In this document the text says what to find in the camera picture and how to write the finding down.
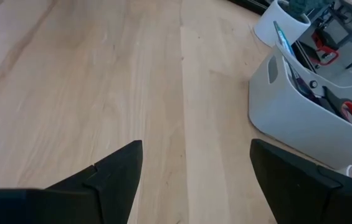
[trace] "wooden table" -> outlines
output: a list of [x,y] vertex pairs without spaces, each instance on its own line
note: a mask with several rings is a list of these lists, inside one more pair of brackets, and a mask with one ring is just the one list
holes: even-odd
[[134,139],[129,223],[275,223],[250,159],[258,15],[218,0],[0,1],[0,187],[47,187]]

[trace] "white container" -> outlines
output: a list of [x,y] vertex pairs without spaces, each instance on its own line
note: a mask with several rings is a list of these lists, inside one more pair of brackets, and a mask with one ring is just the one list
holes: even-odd
[[289,16],[280,4],[288,5],[289,3],[284,0],[273,1],[254,27],[256,36],[270,47],[278,41],[274,21],[278,22],[290,44],[293,44],[311,24],[306,15],[302,15],[303,22]]
[[277,42],[249,81],[249,118],[263,133],[335,169],[352,165],[352,124],[302,96],[292,85],[285,60],[302,77],[314,77],[338,98],[340,87],[304,68]]

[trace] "white plastic basket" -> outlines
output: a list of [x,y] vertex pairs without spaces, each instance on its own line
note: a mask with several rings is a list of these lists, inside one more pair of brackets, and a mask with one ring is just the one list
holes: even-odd
[[285,60],[301,76],[314,76],[319,87],[327,86],[337,97],[352,100],[352,86],[337,86],[307,70],[277,43],[249,82],[251,122],[335,169],[352,165],[352,124],[302,96],[289,79]]

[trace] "light wood surface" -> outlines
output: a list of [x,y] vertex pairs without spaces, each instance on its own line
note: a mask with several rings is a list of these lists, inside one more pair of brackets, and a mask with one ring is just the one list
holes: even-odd
[[223,0],[0,1],[0,187],[142,139],[129,223],[275,223],[249,159],[252,138],[282,146],[247,117],[258,18]]

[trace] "black object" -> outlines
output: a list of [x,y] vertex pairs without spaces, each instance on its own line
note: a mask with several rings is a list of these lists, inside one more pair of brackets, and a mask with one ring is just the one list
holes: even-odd
[[140,181],[141,141],[42,189],[0,189],[0,223],[126,224]]
[[259,139],[250,160],[278,224],[352,224],[352,178]]
[[[321,58],[318,56],[317,54],[317,51],[310,47],[309,45],[303,43],[303,42],[300,42],[300,44],[302,45],[306,55],[314,62],[316,62],[317,64],[315,65],[315,68],[316,69],[319,69],[320,68],[320,62],[321,62]],[[323,54],[321,57],[322,58],[326,58],[327,56],[329,56],[329,54],[325,53]]]
[[326,108],[328,111],[331,111],[332,113],[336,114],[340,118],[344,119],[347,122],[349,121],[349,117],[347,114],[344,112],[344,107],[348,108],[348,111],[352,115],[352,100],[346,99],[346,98],[338,98],[335,96],[335,94],[332,93],[332,91],[326,87],[323,86],[324,89],[324,98],[328,100],[332,110],[329,110],[329,108]]
[[334,41],[332,36],[325,32],[323,29],[315,29],[314,31],[316,33],[316,36],[320,39],[323,45],[333,49],[333,50],[338,50],[338,44]]
[[310,88],[317,88],[318,82],[315,80],[312,80],[310,81],[309,85],[310,85]]
[[267,1],[264,0],[229,0],[230,2],[242,6],[256,14],[262,15],[265,10],[270,6]]

